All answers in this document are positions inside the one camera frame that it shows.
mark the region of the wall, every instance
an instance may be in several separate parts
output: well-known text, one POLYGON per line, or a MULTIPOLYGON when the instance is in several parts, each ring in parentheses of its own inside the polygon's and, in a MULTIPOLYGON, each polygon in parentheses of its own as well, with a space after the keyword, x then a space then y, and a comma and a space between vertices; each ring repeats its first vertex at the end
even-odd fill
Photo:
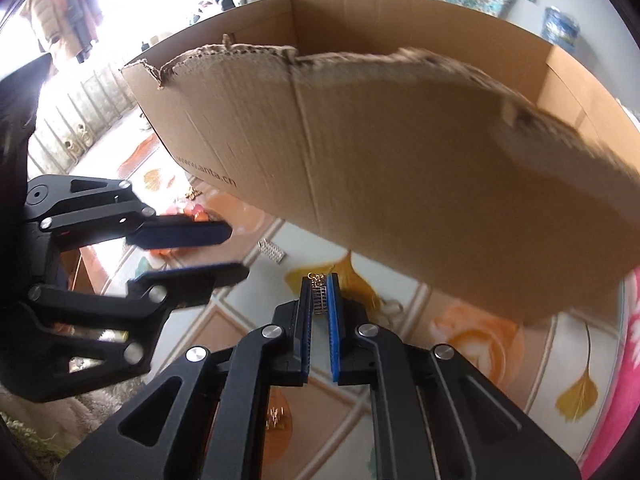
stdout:
POLYGON ((582 33, 575 57, 623 104, 640 112, 640 49, 608 0, 516 0, 506 19, 540 34, 545 7, 574 15, 582 33))

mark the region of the tiled floor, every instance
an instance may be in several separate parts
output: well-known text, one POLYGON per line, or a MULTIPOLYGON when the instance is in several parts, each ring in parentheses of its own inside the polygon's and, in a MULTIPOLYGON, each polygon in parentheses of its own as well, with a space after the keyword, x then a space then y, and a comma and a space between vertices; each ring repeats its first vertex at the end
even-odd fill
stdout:
MULTIPOLYGON (((138 112, 129 114, 74 173, 127 178, 158 212, 184 206, 190 202, 184 197, 189 188, 184 171, 144 125, 138 112)), ((95 289, 108 294, 124 294, 126 281, 149 269, 228 260, 250 267, 245 282, 214 291, 207 306, 172 314, 153 358, 152 375, 193 344, 212 351, 234 345, 269 322, 274 307, 297 297, 301 276, 311 269, 331 269, 341 283, 357 283, 343 293, 367 298, 370 319, 416 346, 456 346, 575 460, 584 458, 612 392, 626 335, 625 312, 635 304, 635 286, 596 302, 596 309, 577 306, 572 314, 521 326, 431 290, 207 184, 198 189, 202 195, 196 202, 234 228, 224 244, 160 255, 116 240, 83 250, 95 289), (256 244, 263 237, 286 254, 279 264, 258 251, 256 244), (587 383, 593 385, 595 398, 573 399, 587 383)), ((375 478, 369 393, 332 383, 322 317, 313 323, 311 366, 305 388, 272 394, 273 407, 283 408, 285 415, 280 428, 267 432, 264 478, 375 478)))

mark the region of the yellow leaf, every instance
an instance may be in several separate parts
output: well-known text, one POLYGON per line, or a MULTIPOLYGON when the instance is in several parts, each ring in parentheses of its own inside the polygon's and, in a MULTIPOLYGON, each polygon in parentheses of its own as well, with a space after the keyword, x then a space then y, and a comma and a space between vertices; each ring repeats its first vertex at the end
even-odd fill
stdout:
POLYGON ((334 263, 294 269, 287 273, 284 280, 292 292, 295 295, 299 295, 302 278, 306 275, 309 273, 329 274, 331 272, 338 274, 340 292, 344 298, 361 303, 370 313, 378 310, 380 298, 372 286, 353 269, 351 265, 351 251, 347 251, 343 259, 334 263))
POLYGON ((150 170, 145 173, 145 187, 156 192, 160 189, 160 170, 150 170))
POLYGON ((567 422, 575 422, 584 416, 598 400, 598 387, 589 377, 589 367, 556 399, 556 408, 567 422))

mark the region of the pile of clothes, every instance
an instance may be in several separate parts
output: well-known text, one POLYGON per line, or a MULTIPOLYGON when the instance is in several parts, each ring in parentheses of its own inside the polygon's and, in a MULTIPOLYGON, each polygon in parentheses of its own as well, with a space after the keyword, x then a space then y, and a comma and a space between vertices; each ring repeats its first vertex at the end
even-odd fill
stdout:
POLYGON ((98 41, 102 23, 98 0, 26 0, 20 15, 31 23, 42 52, 60 70, 71 59, 82 63, 98 41))

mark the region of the silver screw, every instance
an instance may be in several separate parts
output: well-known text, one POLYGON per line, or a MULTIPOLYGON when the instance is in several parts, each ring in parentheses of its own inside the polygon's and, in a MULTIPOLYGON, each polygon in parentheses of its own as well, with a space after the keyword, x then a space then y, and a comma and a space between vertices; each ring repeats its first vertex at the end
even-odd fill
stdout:
POLYGON ((29 289, 29 292, 27 293, 27 297, 31 301, 38 301, 40 299, 40 294, 41 293, 42 293, 42 289, 40 288, 40 286, 39 285, 33 285, 29 289))
POLYGON ((137 365, 142 361, 145 351, 140 343, 131 343, 124 349, 124 360, 130 365, 137 365))
POLYGON ((449 345, 438 345, 433 349, 433 353, 436 355, 438 359, 442 359, 443 361, 448 361, 455 354, 456 351, 453 349, 453 346, 449 345))
POLYGON ((192 363, 202 361, 206 356, 207 350, 202 346, 194 346, 193 348, 189 348, 187 350, 187 361, 191 361, 192 363))
POLYGON ((373 323, 365 323, 364 325, 360 325, 358 327, 358 333, 364 337, 375 337, 378 335, 380 329, 377 325, 373 323))
POLYGON ((282 334, 282 327, 277 325, 267 325, 262 329, 262 335, 267 339, 276 339, 282 334))
POLYGON ((162 303, 166 298, 167 291, 162 285, 154 285, 149 291, 149 299, 154 303, 162 303))

